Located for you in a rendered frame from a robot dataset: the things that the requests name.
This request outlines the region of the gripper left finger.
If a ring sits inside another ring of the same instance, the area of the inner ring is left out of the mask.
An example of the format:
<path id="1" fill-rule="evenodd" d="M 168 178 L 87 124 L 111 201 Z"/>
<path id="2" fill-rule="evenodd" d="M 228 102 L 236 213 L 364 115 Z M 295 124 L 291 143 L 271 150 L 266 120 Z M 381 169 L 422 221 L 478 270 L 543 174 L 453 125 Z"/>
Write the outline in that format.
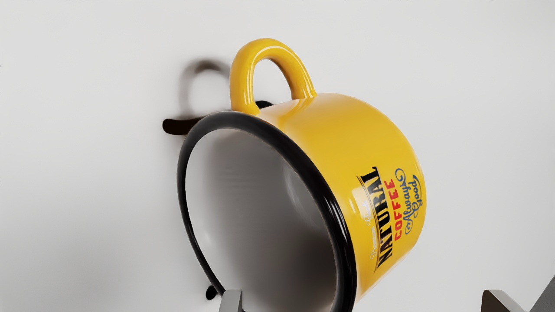
<path id="1" fill-rule="evenodd" d="M 228 289 L 222 294 L 219 312 L 244 312 L 243 291 Z"/>

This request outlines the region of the yellow enamel mug black rim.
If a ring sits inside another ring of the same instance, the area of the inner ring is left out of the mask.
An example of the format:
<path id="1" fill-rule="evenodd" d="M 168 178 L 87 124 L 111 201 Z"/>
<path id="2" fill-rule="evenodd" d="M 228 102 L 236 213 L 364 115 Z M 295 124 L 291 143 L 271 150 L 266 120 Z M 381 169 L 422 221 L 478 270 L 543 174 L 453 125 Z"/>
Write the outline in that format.
<path id="1" fill-rule="evenodd" d="M 424 227 L 414 149 L 372 105 L 318 94 L 275 39 L 244 45 L 229 83 L 231 109 L 200 119 L 178 160 L 203 271 L 238 312 L 351 312 Z"/>

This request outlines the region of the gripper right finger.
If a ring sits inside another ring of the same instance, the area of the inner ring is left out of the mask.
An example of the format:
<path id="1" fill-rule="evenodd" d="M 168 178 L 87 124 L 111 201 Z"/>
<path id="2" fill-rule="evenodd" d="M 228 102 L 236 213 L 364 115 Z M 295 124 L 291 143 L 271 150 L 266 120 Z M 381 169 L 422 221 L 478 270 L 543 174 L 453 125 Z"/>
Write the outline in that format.
<path id="1" fill-rule="evenodd" d="M 555 276 L 550 280 L 531 310 L 524 310 L 506 292 L 498 289 L 484 290 L 482 312 L 555 312 Z"/>

